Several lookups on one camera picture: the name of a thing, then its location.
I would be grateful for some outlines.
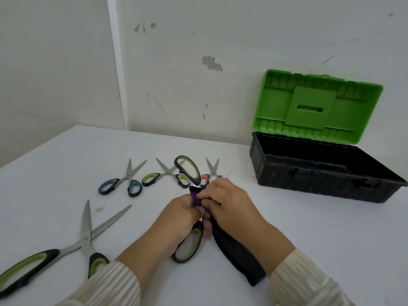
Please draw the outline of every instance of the black fabric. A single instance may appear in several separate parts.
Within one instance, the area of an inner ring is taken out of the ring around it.
[[[213,217],[210,221],[213,226],[212,235],[222,253],[247,278],[249,284],[255,286],[266,276],[262,266],[248,249],[221,229]]]

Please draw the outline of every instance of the white table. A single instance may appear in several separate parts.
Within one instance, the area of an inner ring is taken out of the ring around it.
[[[170,199],[187,193],[163,177],[130,198],[126,185],[109,195],[99,185],[123,177],[148,159],[134,176],[161,172],[155,158],[172,167],[185,154],[208,173],[205,157],[219,174],[248,191],[262,215],[324,272],[357,305],[406,305],[408,300],[408,191],[385,204],[261,187],[249,146],[76,126],[0,169],[0,272],[34,253],[68,246],[79,238],[86,200],[92,227],[128,204],[129,211],[94,239],[94,248],[113,260],[153,223]],[[101,212],[97,208],[105,207]],[[85,279],[81,251],[62,258],[2,305],[53,305]],[[223,256],[214,239],[203,240],[196,256],[178,265],[170,259],[156,271],[144,305],[269,305],[267,280],[252,288]]]

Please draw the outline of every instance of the striped sleeve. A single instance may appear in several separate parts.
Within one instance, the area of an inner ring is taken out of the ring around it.
[[[56,306],[138,306],[139,304],[140,286],[135,274],[123,263],[113,261]]]
[[[269,296],[280,306],[353,306],[340,286],[295,249],[271,274]]]

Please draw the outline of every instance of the scissor handle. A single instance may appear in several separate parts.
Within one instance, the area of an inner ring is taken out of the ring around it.
[[[139,190],[136,192],[133,192],[133,188],[139,187]],[[130,186],[128,187],[128,194],[130,197],[136,197],[142,192],[142,184],[138,180],[131,180],[130,181]]]
[[[115,186],[118,184],[119,180],[120,180],[119,178],[106,180],[102,185],[100,185],[98,192],[102,195],[107,195],[108,193],[115,190]],[[110,187],[106,190],[103,190],[107,185],[110,185]]]
[[[201,182],[200,182],[201,189],[207,188],[209,183],[210,183],[210,175],[209,174],[201,175]]]
[[[186,160],[188,163],[190,163],[193,166],[193,169],[195,170],[196,176],[193,177],[191,176],[179,163],[179,160]],[[201,176],[200,176],[200,171],[198,170],[197,165],[187,156],[178,156],[176,159],[174,159],[174,165],[179,169],[180,174],[184,174],[187,176],[188,179],[191,180],[191,182],[198,186],[201,184]]]
[[[96,274],[98,266],[101,264],[108,265],[110,262],[102,253],[95,252],[89,257],[88,279]]]
[[[190,181],[188,180],[188,178],[186,176],[184,176],[183,174],[175,174],[176,178],[177,178],[177,183],[182,187],[182,188],[188,188],[190,186]]]
[[[13,267],[9,268],[7,271],[0,275],[0,288],[2,284],[7,281],[12,275],[17,273],[20,269],[24,268],[28,264],[35,262],[37,260],[43,259],[43,261],[37,266],[33,267],[30,271],[25,273],[23,276],[18,278],[15,282],[9,285],[7,288],[0,291],[0,299],[9,296],[11,293],[16,291],[18,288],[28,285],[30,280],[39,274],[43,269],[48,267],[48,265],[55,260],[60,254],[59,249],[50,249],[43,252],[36,253],[31,257],[24,259],[23,261],[17,263]]]
[[[186,263],[188,260],[190,260],[190,259],[196,254],[196,252],[197,252],[197,250],[198,250],[198,247],[199,247],[200,244],[201,244],[201,240],[202,240],[202,237],[203,237],[203,232],[204,232],[203,223],[202,223],[200,220],[196,221],[196,222],[194,223],[194,225],[193,225],[193,228],[191,229],[191,231],[190,231],[190,233],[189,233],[189,235],[190,235],[191,233],[196,233],[196,234],[198,234],[198,238],[197,238],[196,244],[194,245],[194,247],[191,249],[191,251],[190,251],[186,256],[184,256],[184,257],[182,257],[182,258],[177,257],[177,256],[176,256],[177,249],[178,249],[178,248],[181,246],[181,244],[183,244],[183,242],[187,239],[187,237],[186,237],[186,238],[177,246],[176,251],[175,251],[175,252],[173,253],[173,255],[171,256],[172,259],[174,260],[174,262],[179,263],[179,264],[181,264],[181,263]]]
[[[145,177],[143,177],[142,184],[145,187],[149,187],[149,186],[153,185],[156,182],[157,178],[159,178],[160,175],[161,175],[160,173],[147,174]]]

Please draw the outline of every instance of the blue scissor handle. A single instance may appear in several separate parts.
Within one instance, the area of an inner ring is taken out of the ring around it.
[[[119,178],[113,178],[110,180],[105,181],[98,189],[98,192],[102,195],[107,195],[108,193],[112,192],[113,190],[115,190],[115,186],[118,184],[119,182]],[[106,190],[103,190],[107,185],[110,185],[110,187]]]
[[[139,187],[139,190],[133,192],[134,187]],[[128,194],[130,197],[136,197],[142,192],[142,184],[138,180],[132,180],[128,188]]]

